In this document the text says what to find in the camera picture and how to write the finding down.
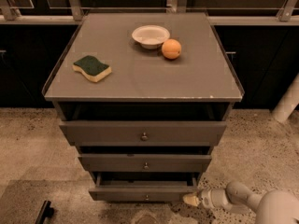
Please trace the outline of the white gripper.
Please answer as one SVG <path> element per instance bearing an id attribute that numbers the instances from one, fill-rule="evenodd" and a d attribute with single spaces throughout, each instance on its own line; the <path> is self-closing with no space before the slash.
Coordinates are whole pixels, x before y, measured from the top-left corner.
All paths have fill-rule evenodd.
<path id="1" fill-rule="evenodd" d="M 183 196 L 183 202 L 191 206 L 198 206 L 201 204 L 205 209 L 214 209 L 221 206 L 221 189 L 202 189 L 197 193 L 189 193 Z"/>

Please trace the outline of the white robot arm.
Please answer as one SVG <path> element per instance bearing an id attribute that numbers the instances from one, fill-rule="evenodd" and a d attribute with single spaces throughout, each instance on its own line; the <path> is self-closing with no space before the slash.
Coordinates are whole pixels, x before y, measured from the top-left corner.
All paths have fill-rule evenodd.
<path id="1" fill-rule="evenodd" d="M 294 195 L 281 190 L 259 195 L 236 181 L 230 182 L 225 189 L 202 189 L 186 194 L 183 202 L 237 214 L 251 210 L 256 214 L 255 224 L 299 224 L 299 200 Z"/>

